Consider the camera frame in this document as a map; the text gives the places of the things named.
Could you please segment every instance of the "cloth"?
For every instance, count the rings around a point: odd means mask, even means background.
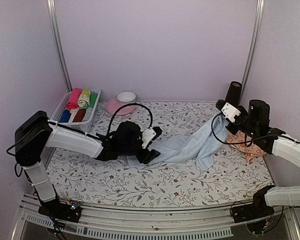
[[[75,119],[75,116],[77,115],[77,112],[79,111],[79,107],[77,107],[76,109],[71,109],[70,110],[70,113],[71,113],[71,116],[70,116],[70,119],[68,121],[68,123],[72,123]]]
[[[91,93],[91,94],[90,94],[90,103],[89,103],[89,105],[86,106],[85,108],[86,108],[86,109],[89,109],[89,108],[92,108],[92,109],[93,109],[94,106],[95,106],[97,97],[98,97],[98,93]]]
[[[78,99],[80,97],[82,90],[80,88],[74,88],[69,97],[68,103],[66,104],[66,109],[76,109],[78,107]]]
[[[211,167],[214,163],[214,153],[222,145],[212,134],[211,123],[213,118],[190,137],[175,136],[163,143],[154,141],[149,149],[155,149],[161,154],[149,164],[159,162],[181,163],[196,157],[196,168],[198,170]],[[228,136],[227,123],[222,115],[219,115],[213,123],[214,133],[222,141],[225,141]],[[128,156],[127,159],[129,166],[132,168],[144,166],[143,163],[139,163],[135,156]]]
[[[245,142],[245,134],[242,131],[238,131],[236,135],[229,133],[226,142],[230,144]],[[243,152],[248,163],[251,163],[253,158],[262,157],[263,155],[266,154],[265,151],[261,150],[261,148],[255,145],[254,143],[250,147],[247,147],[245,144],[237,144],[237,145],[229,145],[229,146],[230,148],[238,149],[240,152]]]
[[[82,122],[82,119],[84,119],[85,114],[86,114],[86,109],[85,108],[79,109],[79,111],[76,113],[76,115],[73,119],[73,123]]]
[[[78,106],[83,108],[90,104],[90,90],[88,88],[82,89],[82,92],[78,99]]]
[[[68,109],[65,109],[60,117],[59,123],[67,123],[70,119],[71,113]]]
[[[89,107],[89,108],[86,109],[85,114],[84,114],[84,117],[83,117],[83,119],[82,119],[82,122],[85,122],[85,121],[88,121],[88,120],[89,120],[90,115],[91,115],[91,113],[92,113],[92,110],[93,110],[93,109],[92,109],[91,107]]]

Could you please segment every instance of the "orange patterned cloth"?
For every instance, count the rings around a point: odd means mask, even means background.
[[[250,141],[251,137],[247,136],[246,140]],[[245,134],[242,131],[238,131],[236,135],[229,133],[226,139],[226,142],[230,144],[241,143],[244,141],[245,141]],[[245,144],[237,144],[237,145],[229,145],[229,146],[231,148],[238,149],[239,151],[243,152],[248,163],[250,163],[253,158],[262,157],[263,155],[266,154],[266,152],[261,150],[261,148],[255,145],[254,143],[250,147],[247,147]]]

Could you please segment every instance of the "white basket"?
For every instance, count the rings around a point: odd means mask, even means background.
[[[95,117],[96,117],[97,105],[98,105],[99,97],[101,94],[101,90],[91,91],[91,93],[92,94],[98,93],[98,96],[96,97],[95,104],[93,106],[92,113],[91,113],[89,119],[87,121],[83,121],[83,122],[62,122],[61,123],[62,125],[68,126],[69,128],[81,130],[83,132],[89,132],[91,130],[92,123],[94,122]],[[60,120],[62,113],[66,109],[66,105],[68,103],[70,95],[71,95],[71,92],[68,92],[67,94],[65,94],[62,101],[59,103],[58,107],[54,110],[54,112],[51,116],[52,120],[55,120],[55,121]]]

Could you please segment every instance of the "vent grille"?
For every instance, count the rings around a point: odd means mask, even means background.
[[[53,229],[53,222],[45,217],[34,214],[27,214],[27,221]],[[161,234],[142,234],[142,233],[122,233],[115,231],[97,230],[92,227],[77,226],[76,231],[69,232],[80,236],[91,237],[99,240],[213,240],[232,237],[230,227],[219,228],[215,230],[192,232],[192,233],[161,233]]]

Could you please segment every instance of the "brown towel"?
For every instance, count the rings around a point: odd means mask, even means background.
[[[86,109],[85,108],[81,108],[75,115],[74,119],[73,119],[73,123],[79,123],[82,121],[82,119],[84,119],[86,114]]]

